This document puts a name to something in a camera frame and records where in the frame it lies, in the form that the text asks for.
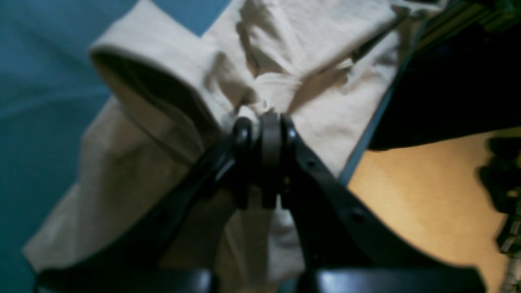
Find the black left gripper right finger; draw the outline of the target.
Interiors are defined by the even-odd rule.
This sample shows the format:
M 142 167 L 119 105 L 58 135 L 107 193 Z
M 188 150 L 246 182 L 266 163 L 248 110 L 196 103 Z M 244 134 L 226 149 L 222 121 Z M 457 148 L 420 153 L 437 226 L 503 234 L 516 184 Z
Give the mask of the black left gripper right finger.
M 288 115 L 260 119 L 263 208 L 278 203 L 297 228 L 299 293 L 484 293 L 472 267 L 453 267 L 397 236 L 303 142 Z

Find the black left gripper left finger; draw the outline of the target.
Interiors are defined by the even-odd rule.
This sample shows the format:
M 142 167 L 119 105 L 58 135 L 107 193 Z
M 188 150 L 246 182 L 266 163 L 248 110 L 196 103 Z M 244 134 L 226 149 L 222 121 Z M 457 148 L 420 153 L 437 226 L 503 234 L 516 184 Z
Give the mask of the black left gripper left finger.
M 37 275 L 36 293 L 214 293 L 221 234 L 247 208 L 252 122 L 239 118 L 184 180 L 105 248 Z

